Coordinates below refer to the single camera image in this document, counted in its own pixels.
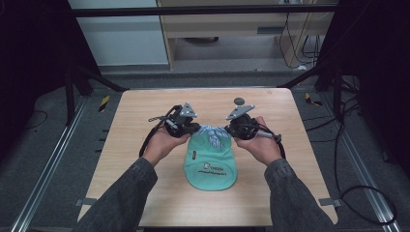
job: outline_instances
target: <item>aluminum rail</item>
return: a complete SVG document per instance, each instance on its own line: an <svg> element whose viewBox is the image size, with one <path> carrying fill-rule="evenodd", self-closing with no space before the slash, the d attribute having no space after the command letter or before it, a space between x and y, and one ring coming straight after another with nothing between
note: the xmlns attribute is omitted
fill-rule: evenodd
<svg viewBox="0 0 410 232"><path fill-rule="evenodd" d="M48 163L45 165L42 175L39 178L39 181L36 183L33 191L30 194L30 197L26 201L24 208L18 215L17 219L13 223L12 232L24 232L27 230L33 215L36 213L37 208L39 207L40 202L43 199L44 193L48 187L49 182L60 162L60 159L63 157L64 152L66 151L67 145L70 142L70 139L73 136L73 132L78 124L79 119L81 118L82 112L84 111L84 106L87 102L87 97L82 97L80 103L77 106L77 111L73 121L70 125L66 126L64 129L57 145L54 148L53 153L51 154Z"/></svg>
<svg viewBox="0 0 410 232"><path fill-rule="evenodd" d="M237 5L199 7L151 7L115 9L72 9L71 11L48 12L49 15L74 17L147 16L147 15L221 15L263 13L327 13L356 11L360 5L294 4L294 5Z"/></svg>

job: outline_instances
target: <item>gray sleeve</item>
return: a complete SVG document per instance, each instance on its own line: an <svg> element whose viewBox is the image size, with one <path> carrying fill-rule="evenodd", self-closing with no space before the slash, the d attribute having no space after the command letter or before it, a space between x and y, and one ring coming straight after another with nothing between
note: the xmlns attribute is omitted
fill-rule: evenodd
<svg viewBox="0 0 410 232"><path fill-rule="evenodd" d="M94 203L73 231L135 231L157 179L152 164L138 159Z"/></svg>
<svg viewBox="0 0 410 232"><path fill-rule="evenodd" d="M271 190L274 231L336 231L286 159L277 159L269 164L265 179Z"/></svg>

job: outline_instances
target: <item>hand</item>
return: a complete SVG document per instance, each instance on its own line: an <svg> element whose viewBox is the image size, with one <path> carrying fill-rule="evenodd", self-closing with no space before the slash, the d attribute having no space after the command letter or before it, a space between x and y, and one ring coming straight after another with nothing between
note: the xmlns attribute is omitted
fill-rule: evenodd
<svg viewBox="0 0 410 232"><path fill-rule="evenodd" d="M172 149L186 143L188 138L190 138L188 133L179 138L172 137L164 127L161 127L150 139L142 157L151 162L153 166L156 166Z"/></svg>
<svg viewBox="0 0 410 232"><path fill-rule="evenodd" d="M256 117L255 120L257 123L266 126L265 121L261 116ZM278 144L272 138L256 135L250 140L242 140L240 138L234 139L238 147L249 151L256 160L265 165L269 165L274 160L281 159Z"/></svg>

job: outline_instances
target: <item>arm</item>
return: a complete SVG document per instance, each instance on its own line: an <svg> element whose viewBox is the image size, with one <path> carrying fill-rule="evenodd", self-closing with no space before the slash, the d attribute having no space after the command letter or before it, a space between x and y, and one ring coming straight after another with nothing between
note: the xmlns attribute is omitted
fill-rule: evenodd
<svg viewBox="0 0 410 232"><path fill-rule="evenodd" d="M142 158L131 167L94 203L78 222L74 231L135 231L141 221L148 193L158 177L155 165L174 147L187 142L190 136L170 136L164 128L150 139Z"/></svg>
<svg viewBox="0 0 410 232"><path fill-rule="evenodd" d="M271 219L275 231L336 231L286 159L270 163L265 179L271 190Z"/></svg>
<svg viewBox="0 0 410 232"><path fill-rule="evenodd" d="M262 117L256 121L266 126ZM271 219L275 231L336 231L308 188L281 157L275 140L255 136L251 140L235 138L235 141L238 147L267 165L265 179L271 190Z"/></svg>

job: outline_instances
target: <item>teal cap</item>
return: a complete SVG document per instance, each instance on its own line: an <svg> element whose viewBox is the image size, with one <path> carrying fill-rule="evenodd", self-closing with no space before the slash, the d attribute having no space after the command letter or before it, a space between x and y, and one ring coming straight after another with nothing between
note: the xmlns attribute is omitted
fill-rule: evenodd
<svg viewBox="0 0 410 232"><path fill-rule="evenodd" d="M201 190L224 190L236 182L238 171L231 149L231 135L223 127L201 126L190 137L184 171Z"/></svg>

